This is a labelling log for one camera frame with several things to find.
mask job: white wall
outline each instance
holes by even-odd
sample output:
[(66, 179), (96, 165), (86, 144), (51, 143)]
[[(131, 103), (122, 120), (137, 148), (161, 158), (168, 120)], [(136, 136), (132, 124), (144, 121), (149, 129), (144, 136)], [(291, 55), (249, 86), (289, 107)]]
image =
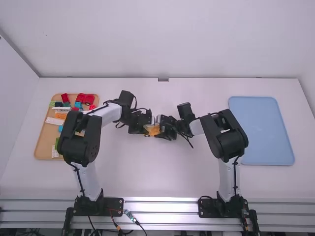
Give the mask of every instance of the white wall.
[(38, 76), (0, 35), (0, 178), (38, 83)]
[(0, 0), (45, 77), (298, 77), (315, 111), (313, 0)]

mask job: green block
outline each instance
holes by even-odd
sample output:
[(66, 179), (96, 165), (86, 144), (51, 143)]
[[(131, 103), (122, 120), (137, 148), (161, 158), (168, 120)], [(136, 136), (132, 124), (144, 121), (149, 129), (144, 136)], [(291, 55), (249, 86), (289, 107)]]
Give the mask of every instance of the green block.
[(65, 102), (65, 103), (63, 104), (63, 106), (64, 106), (64, 107), (71, 107), (70, 103), (68, 103), (68, 102)]
[(54, 106), (55, 106), (55, 102), (56, 102), (56, 101), (51, 101), (51, 102), (49, 103), (49, 106), (50, 106), (50, 107), (54, 107)]
[(59, 142), (59, 137), (57, 137), (57, 138), (56, 138), (55, 150), (57, 150), (57, 145), (58, 145), (58, 142)]

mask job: wooden tray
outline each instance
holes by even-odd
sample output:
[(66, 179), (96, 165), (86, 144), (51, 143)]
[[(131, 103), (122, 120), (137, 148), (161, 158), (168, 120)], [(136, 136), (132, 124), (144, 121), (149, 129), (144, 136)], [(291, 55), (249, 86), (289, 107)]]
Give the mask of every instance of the wooden tray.
[[(68, 93), (68, 97), (72, 107), (74, 107), (74, 102), (77, 95), (78, 93)], [(94, 94), (94, 96), (95, 100), (93, 104), (98, 106), (99, 97), (96, 94)], [(62, 102), (61, 93), (54, 95), (51, 100)], [(88, 110), (89, 106), (83, 104), (83, 109), (84, 111)], [(48, 107), (45, 120), (47, 119), (47, 117), (55, 117), (55, 111), (53, 111), (51, 107)], [(52, 146), (55, 144), (56, 138), (60, 136), (60, 133), (58, 132), (58, 125), (47, 124), (45, 123), (45, 120), (36, 144), (34, 157), (37, 160), (63, 160), (62, 155), (59, 155), (59, 157), (56, 158), (52, 158)]]

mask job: white table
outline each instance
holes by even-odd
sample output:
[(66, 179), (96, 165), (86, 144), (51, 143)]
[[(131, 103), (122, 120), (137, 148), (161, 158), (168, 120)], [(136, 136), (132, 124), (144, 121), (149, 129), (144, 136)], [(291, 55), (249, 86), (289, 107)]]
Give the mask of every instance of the white table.
[[(274, 97), (296, 161), (289, 167), (242, 165), (243, 195), (254, 202), (305, 202), (301, 206), (315, 203), (315, 120), (297, 79), (170, 78), (168, 83), (158, 82), (157, 78), (40, 79), (1, 178), (0, 197), (67, 199), (67, 204), (71, 205), (70, 200), (75, 198), (78, 189), (70, 167), (62, 161), (36, 160), (33, 156), (48, 103), (60, 92), (93, 92), (104, 101), (118, 98), (122, 89), (136, 95), (138, 107), (151, 108), (154, 115), (176, 118), (179, 117), (176, 106), (183, 102), (190, 102), (196, 116), (202, 116), (228, 108), (227, 101), (231, 96)], [(129, 135), (126, 127), (115, 129), (114, 125), (108, 125), (102, 130), (96, 159), (104, 195), (214, 197), (219, 186), (217, 160), (204, 136), (194, 137), (191, 142), (194, 149), (181, 137), (171, 142), (145, 138)], [(309, 214), (315, 214), (314, 204), (307, 209)], [(315, 222), (314, 215), (304, 222), (311, 225)]]

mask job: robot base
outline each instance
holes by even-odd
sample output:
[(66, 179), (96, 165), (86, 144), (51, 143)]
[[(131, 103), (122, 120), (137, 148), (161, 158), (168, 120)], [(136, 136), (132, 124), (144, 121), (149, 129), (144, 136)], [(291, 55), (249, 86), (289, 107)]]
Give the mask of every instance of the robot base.
[(217, 192), (217, 199), (200, 198), (198, 215), (200, 218), (248, 218), (248, 202), (239, 195), (233, 196), (230, 202), (224, 202)]
[(123, 198), (105, 198), (103, 190), (95, 202), (87, 197), (77, 197), (73, 207), (73, 215), (77, 216), (122, 216), (124, 213)]

